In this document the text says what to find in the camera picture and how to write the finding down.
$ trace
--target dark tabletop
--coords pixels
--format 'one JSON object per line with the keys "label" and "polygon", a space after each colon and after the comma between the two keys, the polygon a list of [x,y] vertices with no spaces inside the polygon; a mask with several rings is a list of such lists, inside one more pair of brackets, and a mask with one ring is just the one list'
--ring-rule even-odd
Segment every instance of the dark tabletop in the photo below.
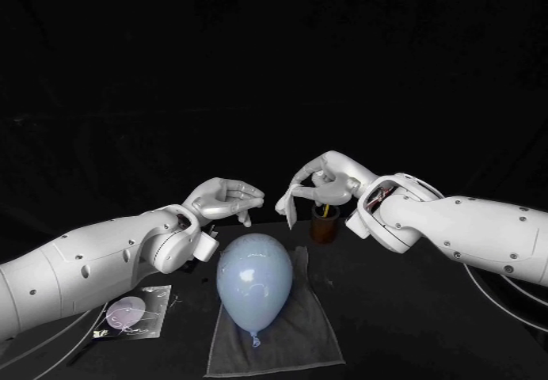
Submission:
{"label": "dark tabletop", "polygon": [[[348,362],[262,378],[547,378],[536,339],[426,239],[401,255],[347,227],[332,244],[318,245],[309,228],[311,222],[292,231],[285,222],[218,228],[220,249],[249,233],[270,234],[288,249],[309,247],[311,284]],[[215,254],[192,274],[143,280],[140,286],[171,284],[182,301],[168,310],[161,338],[99,342],[42,378],[202,378],[221,305],[218,260]]]}

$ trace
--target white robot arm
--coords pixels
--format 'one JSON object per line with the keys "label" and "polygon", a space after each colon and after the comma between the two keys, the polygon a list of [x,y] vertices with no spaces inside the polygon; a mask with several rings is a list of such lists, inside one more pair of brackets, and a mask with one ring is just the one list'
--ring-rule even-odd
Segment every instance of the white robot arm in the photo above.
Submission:
{"label": "white robot arm", "polygon": [[0,265],[0,341],[99,307],[152,273],[172,273],[197,257],[208,261],[218,241],[201,227],[239,215],[264,193],[239,180],[213,178],[184,204],[78,228]]}
{"label": "white robot arm", "polygon": [[443,194],[409,174],[378,177],[355,160],[331,151],[299,171],[292,184],[313,175],[316,188],[295,196],[358,207],[347,226],[406,253],[422,236],[455,261],[548,286],[548,213],[508,203]]}

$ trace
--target cup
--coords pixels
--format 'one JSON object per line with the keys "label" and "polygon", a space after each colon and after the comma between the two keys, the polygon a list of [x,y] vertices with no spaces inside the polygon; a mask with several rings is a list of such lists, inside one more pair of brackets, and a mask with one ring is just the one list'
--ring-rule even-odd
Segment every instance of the cup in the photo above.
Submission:
{"label": "cup", "polygon": [[325,214],[325,207],[312,207],[312,220],[311,220],[311,237],[319,244],[329,244],[338,236],[338,220],[341,209],[338,206],[329,206],[328,215]]}

